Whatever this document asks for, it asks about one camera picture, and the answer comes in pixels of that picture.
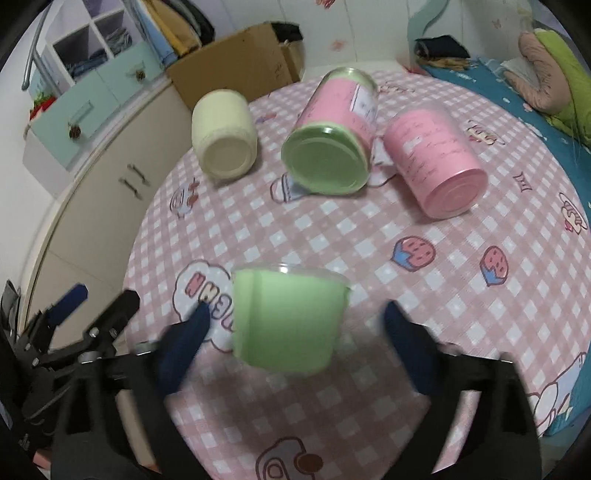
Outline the small green cup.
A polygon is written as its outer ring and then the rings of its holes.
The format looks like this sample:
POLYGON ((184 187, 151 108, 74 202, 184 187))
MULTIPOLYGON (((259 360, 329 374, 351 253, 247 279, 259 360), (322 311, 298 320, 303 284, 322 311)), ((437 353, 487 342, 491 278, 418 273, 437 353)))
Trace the small green cup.
POLYGON ((233 353, 280 373, 329 366, 349 305, 349 280, 324 268, 253 263, 232 273, 233 353))

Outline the cream white cup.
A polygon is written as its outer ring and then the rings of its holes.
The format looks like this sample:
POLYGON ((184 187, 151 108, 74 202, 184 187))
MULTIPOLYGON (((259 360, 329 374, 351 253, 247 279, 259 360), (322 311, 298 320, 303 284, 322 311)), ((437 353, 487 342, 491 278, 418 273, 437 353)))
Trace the cream white cup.
POLYGON ((194 106, 191 121, 192 147, 208 178, 228 182, 249 173, 259 137, 242 94, 228 89, 207 93, 194 106))

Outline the pink cup with writing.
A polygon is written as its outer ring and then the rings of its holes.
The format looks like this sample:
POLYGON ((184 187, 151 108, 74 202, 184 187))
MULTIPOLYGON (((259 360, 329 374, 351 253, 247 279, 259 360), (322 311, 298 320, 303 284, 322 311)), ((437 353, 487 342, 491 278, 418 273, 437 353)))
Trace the pink cup with writing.
POLYGON ((431 219, 469 211, 485 194, 489 178, 470 141, 438 102, 407 107, 389 122, 385 151, 431 219))

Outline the cream floor cabinet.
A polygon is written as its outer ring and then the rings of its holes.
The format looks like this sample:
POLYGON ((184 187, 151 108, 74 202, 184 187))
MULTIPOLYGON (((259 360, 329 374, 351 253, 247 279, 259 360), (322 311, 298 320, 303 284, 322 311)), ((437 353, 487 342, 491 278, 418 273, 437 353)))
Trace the cream floor cabinet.
POLYGON ((155 193, 190 146, 190 113, 161 80, 134 101, 91 151, 39 235, 20 317, 88 289, 76 314, 100 312, 121 290, 140 223, 155 193))

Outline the teal drawer unit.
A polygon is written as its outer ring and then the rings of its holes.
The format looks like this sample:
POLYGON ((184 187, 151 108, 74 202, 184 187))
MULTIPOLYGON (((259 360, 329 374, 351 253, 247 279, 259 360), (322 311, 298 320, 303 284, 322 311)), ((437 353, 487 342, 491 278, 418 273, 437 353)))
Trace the teal drawer unit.
POLYGON ((30 124, 26 169, 51 196, 59 196, 72 181, 78 156, 103 125, 161 74, 145 41, 87 73, 30 124))

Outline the pink checkered tablecloth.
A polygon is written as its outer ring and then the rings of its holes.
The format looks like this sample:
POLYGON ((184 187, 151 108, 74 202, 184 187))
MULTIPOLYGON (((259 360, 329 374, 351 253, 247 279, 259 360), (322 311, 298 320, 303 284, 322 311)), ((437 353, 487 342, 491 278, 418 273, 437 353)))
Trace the pink checkered tablecloth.
POLYGON ((445 104, 489 176, 466 214, 426 218, 377 155, 352 197, 297 197, 280 148, 315 91, 298 83, 250 106, 262 162, 235 183, 208 182, 191 150, 157 190, 124 284, 141 299, 129 342, 158 338, 198 302, 211 334, 167 405, 215 479, 376 479, 410 439, 427 400, 380 325, 389 300, 472 355, 513 355, 538 430, 565 413, 590 345, 590 200, 518 118, 465 87, 378 72, 378 126, 424 100, 445 104), (246 264, 324 268, 349 280, 328 368, 287 375, 231 351, 231 274, 246 264))

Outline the red strawberry plush toy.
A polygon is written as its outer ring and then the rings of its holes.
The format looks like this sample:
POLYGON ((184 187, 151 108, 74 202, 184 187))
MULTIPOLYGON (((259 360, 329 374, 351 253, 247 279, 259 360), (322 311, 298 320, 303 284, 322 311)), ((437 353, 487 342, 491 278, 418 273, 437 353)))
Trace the red strawberry plush toy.
POLYGON ((48 110, 55 101, 56 97, 53 94, 39 93, 35 97, 33 107, 29 112, 29 120, 34 120, 44 111, 48 110))

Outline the hanging clothes row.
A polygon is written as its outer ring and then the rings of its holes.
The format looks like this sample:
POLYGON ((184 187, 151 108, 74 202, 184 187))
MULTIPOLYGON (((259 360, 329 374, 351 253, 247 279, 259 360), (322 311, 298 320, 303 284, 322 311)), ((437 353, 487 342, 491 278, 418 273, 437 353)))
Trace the hanging clothes row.
POLYGON ((191 1, 139 0, 128 5, 165 68, 215 40, 211 21, 191 1))

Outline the pink green labelled jar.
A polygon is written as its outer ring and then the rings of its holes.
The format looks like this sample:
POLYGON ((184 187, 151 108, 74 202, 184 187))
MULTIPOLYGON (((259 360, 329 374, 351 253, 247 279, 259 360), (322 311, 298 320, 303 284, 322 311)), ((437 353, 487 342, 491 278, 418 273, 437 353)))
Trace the pink green labelled jar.
POLYGON ((329 71, 298 116, 280 158, 294 183, 313 194, 351 195, 370 177, 379 88, 353 67, 329 71))

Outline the large cardboard box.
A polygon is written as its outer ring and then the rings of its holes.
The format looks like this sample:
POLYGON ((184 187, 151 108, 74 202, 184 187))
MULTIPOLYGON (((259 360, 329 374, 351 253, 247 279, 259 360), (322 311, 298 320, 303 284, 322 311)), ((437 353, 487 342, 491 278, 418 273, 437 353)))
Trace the large cardboard box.
POLYGON ((253 101, 294 83, 276 33, 259 24, 194 50, 166 68, 188 109, 214 90, 253 101))

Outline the small cardboard box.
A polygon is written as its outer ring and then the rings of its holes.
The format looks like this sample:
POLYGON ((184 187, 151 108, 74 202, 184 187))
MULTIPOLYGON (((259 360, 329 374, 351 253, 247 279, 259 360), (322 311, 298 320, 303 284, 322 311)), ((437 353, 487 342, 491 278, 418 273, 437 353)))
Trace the small cardboard box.
POLYGON ((304 42, 284 41, 280 43, 280 50, 287 63, 287 70, 293 82, 300 82, 304 76, 304 42))

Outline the black clothes on box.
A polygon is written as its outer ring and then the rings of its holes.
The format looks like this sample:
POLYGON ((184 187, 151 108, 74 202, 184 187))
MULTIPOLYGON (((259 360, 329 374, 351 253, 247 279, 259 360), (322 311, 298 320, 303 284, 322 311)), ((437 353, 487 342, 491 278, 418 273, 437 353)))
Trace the black clothes on box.
POLYGON ((280 43, 290 44, 304 40, 300 25, 296 23, 273 21, 270 23, 270 26, 273 28, 273 33, 280 43))

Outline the green and pink rolled quilt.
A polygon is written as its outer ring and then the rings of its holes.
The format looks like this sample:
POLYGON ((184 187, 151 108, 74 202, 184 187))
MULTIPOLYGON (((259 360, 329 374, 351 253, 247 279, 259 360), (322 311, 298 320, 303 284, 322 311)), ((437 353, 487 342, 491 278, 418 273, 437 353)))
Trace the green and pink rolled quilt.
POLYGON ((590 145, 590 75, 562 37, 552 31, 524 32, 518 47, 538 80, 531 83, 507 70, 511 87, 546 121, 563 133, 590 145))

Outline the grey metal stair rail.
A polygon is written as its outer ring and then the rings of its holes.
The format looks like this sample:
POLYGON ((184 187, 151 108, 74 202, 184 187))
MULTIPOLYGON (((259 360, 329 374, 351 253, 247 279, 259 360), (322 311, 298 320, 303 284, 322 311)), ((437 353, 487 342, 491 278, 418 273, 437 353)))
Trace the grey metal stair rail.
POLYGON ((48 68, 43 63, 41 55, 38 52, 37 45, 39 43, 43 26, 51 9, 52 1, 47 1, 39 14, 39 21, 34 31, 33 38, 31 40, 27 60, 25 63, 25 69, 23 74, 23 80, 21 84, 21 90, 26 91, 31 85, 31 78, 32 78, 32 70, 33 67, 36 67, 36 70, 39 72, 45 86, 49 89, 49 91, 55 95, 59 95, 59 89, 54 82, 48 68))

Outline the teal bunk bed frame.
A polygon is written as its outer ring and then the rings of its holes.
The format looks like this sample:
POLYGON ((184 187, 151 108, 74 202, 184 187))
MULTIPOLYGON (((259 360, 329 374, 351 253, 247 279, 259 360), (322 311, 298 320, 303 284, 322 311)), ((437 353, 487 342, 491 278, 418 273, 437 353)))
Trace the teal bunk bed frame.
POLYGON ((420 70, 415 57, 415 42, 418 39, 449 34, 462 40, 462 4, 455 0, 408 0, 406 4, 408 69, 416 72, 420 70))

